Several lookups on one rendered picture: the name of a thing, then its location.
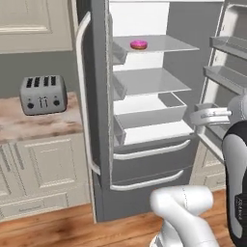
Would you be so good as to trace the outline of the cream base cupboard run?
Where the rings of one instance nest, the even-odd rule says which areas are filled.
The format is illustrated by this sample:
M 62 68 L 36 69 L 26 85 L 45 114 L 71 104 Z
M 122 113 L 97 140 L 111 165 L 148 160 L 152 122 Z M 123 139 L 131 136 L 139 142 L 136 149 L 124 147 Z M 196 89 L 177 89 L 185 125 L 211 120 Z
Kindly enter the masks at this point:
M 224 165 L 202 143 L 199 143 L 190 185 L 204 185 L 212 192 L 226 188 Z

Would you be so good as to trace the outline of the cream base cupboard door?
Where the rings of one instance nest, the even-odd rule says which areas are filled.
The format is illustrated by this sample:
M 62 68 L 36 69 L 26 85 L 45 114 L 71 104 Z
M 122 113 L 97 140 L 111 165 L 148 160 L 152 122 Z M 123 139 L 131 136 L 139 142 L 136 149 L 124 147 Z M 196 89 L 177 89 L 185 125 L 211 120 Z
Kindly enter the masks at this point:
M 8 172 L 0 154 L 0 201 L 14 198 L 18 193 L 18 185 L 12 168 L 11 160 L 8 158 L 7 145 L 0 144 L 3 147 L 4 153 L 7 156 L 11 171 Z
M 16 166 L 27 195 L 78 188 L 90 201 L 87 161 L 82 134 L 17 142 L 24 170 Z

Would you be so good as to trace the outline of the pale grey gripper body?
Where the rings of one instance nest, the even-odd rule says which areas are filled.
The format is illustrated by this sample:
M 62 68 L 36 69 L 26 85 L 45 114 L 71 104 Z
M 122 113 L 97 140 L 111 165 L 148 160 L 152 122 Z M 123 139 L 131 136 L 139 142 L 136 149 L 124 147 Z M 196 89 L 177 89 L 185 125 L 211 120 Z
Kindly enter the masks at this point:
M 190 121 L 193 125 L 202 126 L 209 124 L 228 124 L 229 116 L 232 114 L 226 107 L 207 108 L 198 110 L 190 115 Z

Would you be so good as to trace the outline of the pink frosted donut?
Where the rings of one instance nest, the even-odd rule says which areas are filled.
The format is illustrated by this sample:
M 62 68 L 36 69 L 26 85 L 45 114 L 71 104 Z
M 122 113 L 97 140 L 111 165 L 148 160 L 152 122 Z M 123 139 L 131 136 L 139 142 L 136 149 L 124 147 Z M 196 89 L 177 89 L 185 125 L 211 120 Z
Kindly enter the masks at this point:
M 144 50 L 148 47 L 148 43 L 146 41 L 135 40 L 130 43 L 130 47 L 133 49 Z

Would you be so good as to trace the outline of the white fridge crisper drawer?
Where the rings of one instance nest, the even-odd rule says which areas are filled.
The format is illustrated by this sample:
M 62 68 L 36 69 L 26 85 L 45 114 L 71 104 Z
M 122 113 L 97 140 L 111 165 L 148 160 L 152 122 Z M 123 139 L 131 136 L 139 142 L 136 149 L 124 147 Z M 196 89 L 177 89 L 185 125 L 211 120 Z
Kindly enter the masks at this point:
M 123 128 L 179 122 L 186 109 L 173 93 L 128 96 L 114 102 L 114 114 Z

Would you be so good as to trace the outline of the cream drawer front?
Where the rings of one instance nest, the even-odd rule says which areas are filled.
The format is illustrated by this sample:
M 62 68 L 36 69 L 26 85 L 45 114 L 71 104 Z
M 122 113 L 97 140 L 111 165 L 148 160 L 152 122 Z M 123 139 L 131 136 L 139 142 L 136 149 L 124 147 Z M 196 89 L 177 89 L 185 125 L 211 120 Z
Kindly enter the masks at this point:
M 59 193 L 18 203 L 0 205 L 0 219 L 9 220 L 68 206 L 67 194 Z

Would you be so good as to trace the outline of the grey fridge door with bins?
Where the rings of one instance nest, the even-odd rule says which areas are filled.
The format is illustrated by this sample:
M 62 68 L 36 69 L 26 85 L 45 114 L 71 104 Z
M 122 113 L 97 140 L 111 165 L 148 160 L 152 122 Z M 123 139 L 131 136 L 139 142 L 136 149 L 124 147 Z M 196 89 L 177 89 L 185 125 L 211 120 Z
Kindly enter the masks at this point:
M 247 40 L 247 0 L 225 0 L 219 18 L 216 34 L 213 37 L 237 37 Z M 206 67 L 224 66 L 247 76 L 247 60 L 240 59 L 211 47 L 211 56 Z M 218 108 L 228 107 L 238 94 L 205 77 L 205 84 L 199 104 L 215 103 Z M 206 147 L 223 161 L 222 139 L 217 138 L 207 125 L 197 126 L 197 134 Z

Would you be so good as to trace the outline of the grey fridge body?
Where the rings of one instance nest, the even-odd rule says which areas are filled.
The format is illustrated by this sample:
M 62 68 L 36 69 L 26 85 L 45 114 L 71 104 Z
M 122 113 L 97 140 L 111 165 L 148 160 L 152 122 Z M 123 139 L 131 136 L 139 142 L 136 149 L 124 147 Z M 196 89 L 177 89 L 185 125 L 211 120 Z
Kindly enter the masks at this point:
M 113 183 L 113 155 L 116 149 L 176 142 L 178 138 L 196 137 L 190 121 L 195 105 L 202 97 L 203 69 L 211 55 L 209 38 L 215 34 L 222 4 L 218 0 L 106 0 L 105 32 L 107 58 L 107 98 L 109 126 L 109 190 Z M 113 51 L 114 37 L 168 35 L 198 47 L 198 50 L 172 52 Z M 124 100 L 126 88 L 117 81 L 115 71 L 166 69 L 190 88 L 172 92 L 187 105 L 179 122 L 123 128 L 114 114 L 114 102 Z

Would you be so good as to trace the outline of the grey fridge shelf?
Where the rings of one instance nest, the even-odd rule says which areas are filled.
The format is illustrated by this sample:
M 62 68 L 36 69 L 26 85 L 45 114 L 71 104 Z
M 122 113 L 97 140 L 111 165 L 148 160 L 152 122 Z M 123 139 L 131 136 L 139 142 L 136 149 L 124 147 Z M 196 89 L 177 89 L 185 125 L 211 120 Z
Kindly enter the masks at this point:
M 115 71 L 114 76 L 126 88 L 127 96 L 190 91 L 166 69 Z
M 135 52 L 136 50 L 130 47 L 130 43 L 132 41 L 146 41 L 148 43 L 148 47 L 144 49 L 144 52 L 198 50 L 198 47 L 168 35 L 150 35 L 114 37 L 112 44 L 113 51 L 117 53 Z

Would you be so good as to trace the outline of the silver four-slot toaster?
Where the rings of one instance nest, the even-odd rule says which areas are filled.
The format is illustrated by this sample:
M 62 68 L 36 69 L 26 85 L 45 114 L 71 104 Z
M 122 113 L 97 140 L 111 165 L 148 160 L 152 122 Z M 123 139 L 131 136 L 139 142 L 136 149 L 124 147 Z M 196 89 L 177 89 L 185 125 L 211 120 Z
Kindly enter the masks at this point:
M 25 115 L 45 115 L 67 110 L 68 95 L 61 75 L 28 76 L 19 89 Z

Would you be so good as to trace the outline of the grey freezer drawer front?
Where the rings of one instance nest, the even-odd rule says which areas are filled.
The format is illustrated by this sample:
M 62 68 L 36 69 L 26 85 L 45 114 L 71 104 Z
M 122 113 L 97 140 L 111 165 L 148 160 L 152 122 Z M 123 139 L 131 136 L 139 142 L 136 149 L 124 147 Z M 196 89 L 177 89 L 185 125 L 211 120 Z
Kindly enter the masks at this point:
M 156 178 L 164 178 L 174 175 L 179 170 L 184 170 L 183 175 L 173 181 L 150 186 L 146 188 L 131 190 L 131 191 L 110 191 L 105 190 L 103 195 L 103 221 L 111 221 L 115 219 L 125 218 L 140 213 L 149 212 L 150 194 L 154 189 L 162 187 L 170 187 L 176 185 L 186 185 L 189 183 L 192 167 L 188 166 L 182 169 L 174 170 L 172 172 L 163 173 L 156 176 L 145 177 L 139 179 L 139 182 L 152 180 Z
M 148 144 L 136 146 L 134 149 L 116 149 L 119 154 L 160 149 L 164 149 L 165 152 L 127 160 L 114 160 L 113 183 L 126 185 L 131 182 L 162 178 L 170 175 L 173 171 L 178 172 L 191 167 L 195 160 L 198 144 L 199 139 L 192 136 L 188 139 L 178 138 L 176 142 L 158 141 L 154 146 Z

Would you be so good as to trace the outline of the cream wall cupboard door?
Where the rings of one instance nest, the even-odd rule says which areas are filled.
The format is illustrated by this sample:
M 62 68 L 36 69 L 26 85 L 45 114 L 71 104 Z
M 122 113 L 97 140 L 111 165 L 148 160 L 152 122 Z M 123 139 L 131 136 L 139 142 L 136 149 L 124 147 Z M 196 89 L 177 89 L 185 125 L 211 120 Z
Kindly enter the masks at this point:
M 0 0 L 0 54 L 72 50 L 70 0 Z

